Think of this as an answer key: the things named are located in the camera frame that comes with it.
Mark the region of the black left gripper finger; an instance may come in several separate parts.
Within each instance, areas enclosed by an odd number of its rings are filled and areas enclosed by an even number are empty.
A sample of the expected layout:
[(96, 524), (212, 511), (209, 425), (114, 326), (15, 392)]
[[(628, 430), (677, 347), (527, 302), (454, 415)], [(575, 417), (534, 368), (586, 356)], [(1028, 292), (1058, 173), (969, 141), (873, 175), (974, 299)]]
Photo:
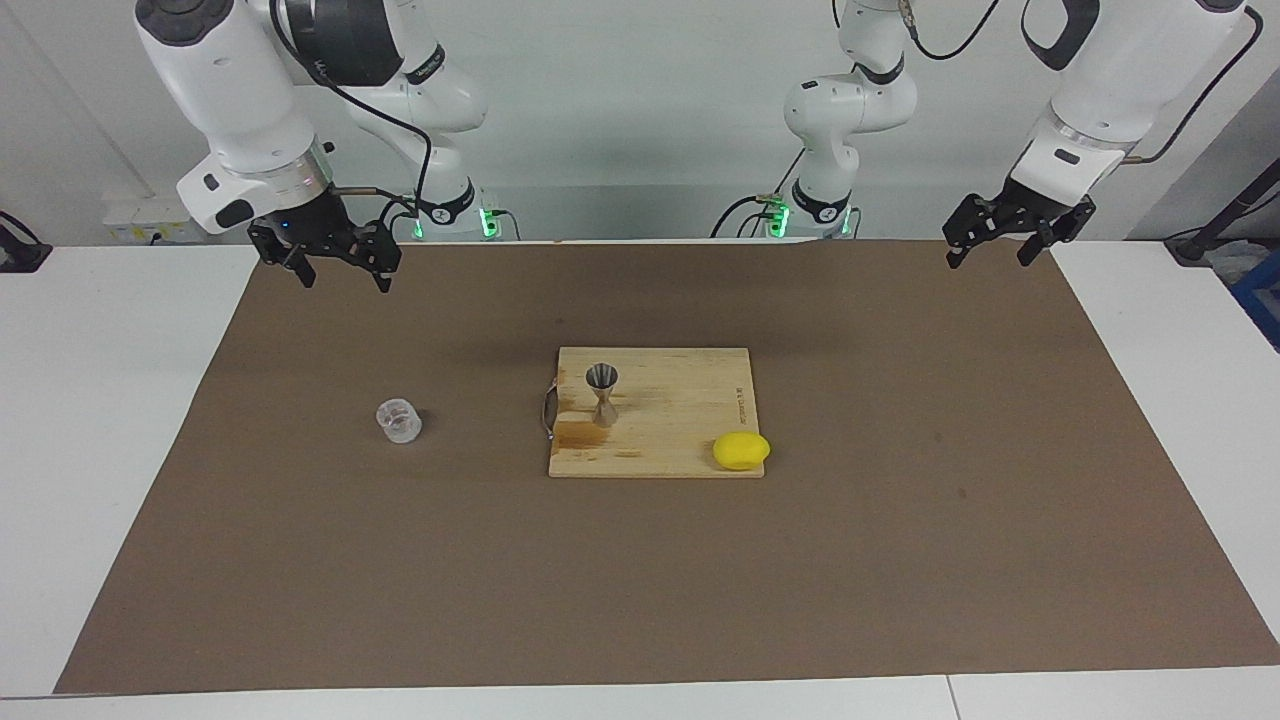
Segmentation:
[(1043, 251), (1056, 243), (1073, 242), (1096, 213), (1093, 202), (1079, 202), (1056, 219), (1033, 215), (1030, 234), (1018, 250), (1021, 266), (1029, 266)]
[(946, 256), (951, 269), (959, 269), (968, 254), (992, 240), (997, 240), (1004, 229), (998, 222), (1000, 204), (969, 193), (954, 209), (942, 225), (943, 238), (948, 246)]

